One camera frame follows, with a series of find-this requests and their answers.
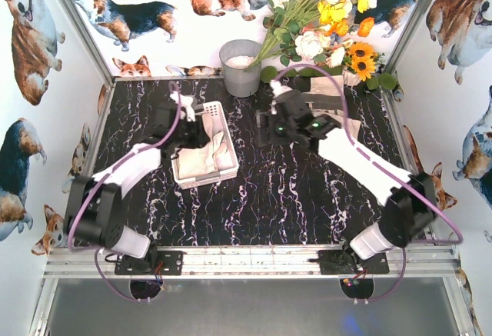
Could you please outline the white plastic storage basket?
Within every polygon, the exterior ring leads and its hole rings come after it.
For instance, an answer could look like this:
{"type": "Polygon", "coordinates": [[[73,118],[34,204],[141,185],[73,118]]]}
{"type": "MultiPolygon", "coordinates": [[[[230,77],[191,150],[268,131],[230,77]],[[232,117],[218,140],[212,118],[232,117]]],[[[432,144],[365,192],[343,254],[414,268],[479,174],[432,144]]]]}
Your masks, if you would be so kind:
{"type": "Polygon", "coordinates": [[[197,188],[235,178],[238,157],[219,101],[195,105],[195,116],[204,119],[210,141],[199,149],[183,148],[171,162],[175,182],[182,189],[197,188]]]}

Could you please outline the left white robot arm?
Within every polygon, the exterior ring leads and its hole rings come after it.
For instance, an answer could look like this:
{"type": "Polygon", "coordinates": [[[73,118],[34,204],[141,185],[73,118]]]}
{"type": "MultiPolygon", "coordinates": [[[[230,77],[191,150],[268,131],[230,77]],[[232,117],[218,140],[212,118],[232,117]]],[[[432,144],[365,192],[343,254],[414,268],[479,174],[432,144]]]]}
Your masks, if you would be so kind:
{"type": "Polygon", "coordinates": [[[70,251],[74,241],[89,248],[107,249],[142,259],[148,255],[151,239],[125,224],[123,200],[162,161],[183,148],[203,148],[210,141],[202,117],[187,102],[165,102],[155,112],[151,130],[113,165],[91,177],[79,176],[71,183],[64,231],[70,251]]]}

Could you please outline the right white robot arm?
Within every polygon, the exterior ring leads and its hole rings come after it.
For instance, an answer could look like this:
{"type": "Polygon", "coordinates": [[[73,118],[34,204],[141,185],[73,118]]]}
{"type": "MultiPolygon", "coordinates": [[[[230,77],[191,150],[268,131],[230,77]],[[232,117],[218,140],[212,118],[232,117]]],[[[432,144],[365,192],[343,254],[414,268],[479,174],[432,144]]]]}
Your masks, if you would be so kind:
{"type": "Polygon", "coordinates": [[[364,186],[381,204],[380,219],[349,241],[361,261],[393,248],[405,248],[436,218],[434,183],[376,155],[344,124],[328,114],[316,116],[298,90],[275,85],[268,111],[257,114],[258,144],[295,143],[336,164],[364,186]]]}

